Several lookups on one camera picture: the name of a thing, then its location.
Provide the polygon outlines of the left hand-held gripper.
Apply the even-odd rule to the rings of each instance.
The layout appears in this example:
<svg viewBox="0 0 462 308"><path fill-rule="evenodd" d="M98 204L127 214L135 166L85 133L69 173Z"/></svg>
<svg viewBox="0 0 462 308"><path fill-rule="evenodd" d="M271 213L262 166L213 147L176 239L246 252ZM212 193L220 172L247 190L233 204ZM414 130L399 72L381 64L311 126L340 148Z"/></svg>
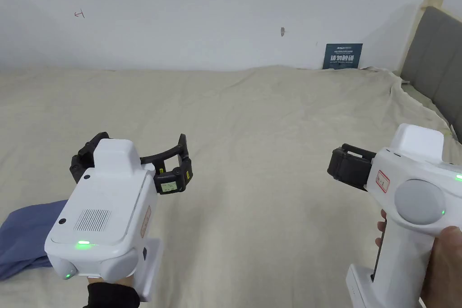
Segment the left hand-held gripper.
<svg viewBox="0 0 462 308"><path fill-rule="evenodd" d="M158 194L185 191L193 177L187 137L173 148L139 157L126 139L98 133L74 155L69 171L77 183L44 250L63 280L74 276L115 283L133 276L141 302L152 300L163 242L149 237ZM166 170L165 161L178 158ZM153 170L145 165L152 164Z"/></svg>

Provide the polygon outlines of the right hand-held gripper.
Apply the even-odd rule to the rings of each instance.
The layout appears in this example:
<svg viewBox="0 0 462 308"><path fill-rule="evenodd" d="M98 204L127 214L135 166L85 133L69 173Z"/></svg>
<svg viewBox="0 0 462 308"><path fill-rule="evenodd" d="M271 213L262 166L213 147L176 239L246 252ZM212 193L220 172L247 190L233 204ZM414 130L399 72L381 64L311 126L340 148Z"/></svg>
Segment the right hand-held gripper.
<svg viewBox="0 0 462 308"><path fill-rule="evenodd" d="M444 136L401 124L388 147L374 153L343 144L327 173L367 191L386 213L374 268L351 264L346 276L355 308L416 308L434 239L461 226L461 167L442 159Z"/></svg>

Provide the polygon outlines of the person's left hand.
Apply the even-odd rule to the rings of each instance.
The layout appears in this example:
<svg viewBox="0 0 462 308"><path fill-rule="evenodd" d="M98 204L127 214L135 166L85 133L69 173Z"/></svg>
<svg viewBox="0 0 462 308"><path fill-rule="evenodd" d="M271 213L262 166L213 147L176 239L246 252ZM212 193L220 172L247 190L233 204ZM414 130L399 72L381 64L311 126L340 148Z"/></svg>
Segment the person's left hand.
<svg viewBox="0 0 462 308"><path fill-rule="evenodd" d="M123 285L123 286L128 286L128 287L133 287L134 286L134 275L130 275L128 277L123 277L118 281L104 281L103 278L101 277L87 277L88 283L89 284L95 284L95 283L109 283L109 284L117 284L117 285Z"/></svg>

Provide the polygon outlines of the person's right hand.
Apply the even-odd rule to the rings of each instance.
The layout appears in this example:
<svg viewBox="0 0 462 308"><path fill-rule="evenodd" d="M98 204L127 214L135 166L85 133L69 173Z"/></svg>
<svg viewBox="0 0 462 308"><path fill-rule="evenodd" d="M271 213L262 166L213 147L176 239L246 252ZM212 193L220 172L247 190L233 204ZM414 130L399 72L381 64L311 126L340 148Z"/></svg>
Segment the person's right hand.
<svg viewBox="0 0 462 308"><path fill-rule="evenodd" d="M435 238L420 297L427 308L462 306L462 232L456 226Z"/></svg>

